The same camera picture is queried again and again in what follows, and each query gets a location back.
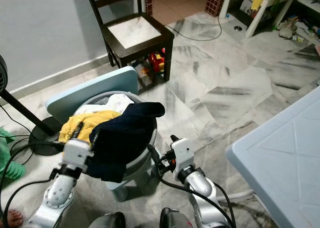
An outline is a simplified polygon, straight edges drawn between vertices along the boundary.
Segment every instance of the fan stand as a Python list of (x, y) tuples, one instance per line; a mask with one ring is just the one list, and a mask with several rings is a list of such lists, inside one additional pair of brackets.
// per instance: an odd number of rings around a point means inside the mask
[[(14, 96), (12, 96), (7, 90), (3, 90), (0, 96), (17, 109), (23, 116), (35, 124), (35, 128), (32, 130), (29, 137), (29, 144), (34, 143), (36, 140), (41, 141), (56, 141), (59, 137), (62, 124), (49, 117), (43, 121), (39, 120), (30, 110), (28, 110), (22, 103), (20, 103)], [(36, 144), (31, 146), (31, 150), (38, 155), (50, 156), (55, 155), (62, 150), (52, 147), (47, 144)]]

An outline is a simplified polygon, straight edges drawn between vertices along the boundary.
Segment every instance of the white cloth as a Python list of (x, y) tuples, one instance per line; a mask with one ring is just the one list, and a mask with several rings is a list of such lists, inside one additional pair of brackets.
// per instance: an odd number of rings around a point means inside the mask
[(96, 113), (103, 110), (112, 110), (122, 114), (126, 110), (128, 105), (133, 103), (134, 102), (125, 94), (113, 94), (110, 96), (106, 104), (83, 105), (75, 112), (75, 115), (91, 114), (91, 113)]

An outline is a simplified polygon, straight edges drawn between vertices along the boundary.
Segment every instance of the yellow cloth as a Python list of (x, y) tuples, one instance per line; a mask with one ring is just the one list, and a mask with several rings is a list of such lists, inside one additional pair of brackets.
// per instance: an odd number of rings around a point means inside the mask
[(253, 0), (252, 5), (251, 5), (251, 9), (254, 11), (259, 10), (262, 2), (263, 2), (263, 0)]
[(78, 139), (81, 139), (90, 143), (89, 135), (91, 134), (91, 131), (93, 130), (93, 128), (95, 128), (98, 124), (114, 119), (120, 115), (121, 113), (106, 110), (106, 111), (99, 111), (93, 114), (80, 114), (80, 115), (72, 116), (69, 118), (68, 122), (62, 126), (60, 135), (59, 135), (59, 141), (65, 143), (67, 140), (69, 140), (72, 133), (78, 127), (80, 122), (83, 122), (84, 123), (83, 128), (78, 136)]

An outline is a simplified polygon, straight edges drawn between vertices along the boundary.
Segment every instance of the wooden chair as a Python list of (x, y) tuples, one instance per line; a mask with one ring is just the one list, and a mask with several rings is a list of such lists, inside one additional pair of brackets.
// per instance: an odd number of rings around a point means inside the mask
[(137, 0), (138, 13), (103, 23), (99, 8), (123, 0), (89, 0), (100, 26), (110, 64), (119, 68), (145, 55), (165, 48), (165, 81), (170, 79), (171, 56), (175, 36), (164, 25), (142, 12), (141, 0)]

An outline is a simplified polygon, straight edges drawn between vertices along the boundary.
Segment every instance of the human foot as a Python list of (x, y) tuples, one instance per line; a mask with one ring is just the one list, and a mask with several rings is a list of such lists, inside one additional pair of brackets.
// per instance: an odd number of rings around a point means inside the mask
[[(15, 210), (9, 210), (8, 212), (8, 224), (10, 228), (16, 228), (22, 225), (22, 215)], [(3, 222), (0, 220), (0, 228), (4, 228)]]

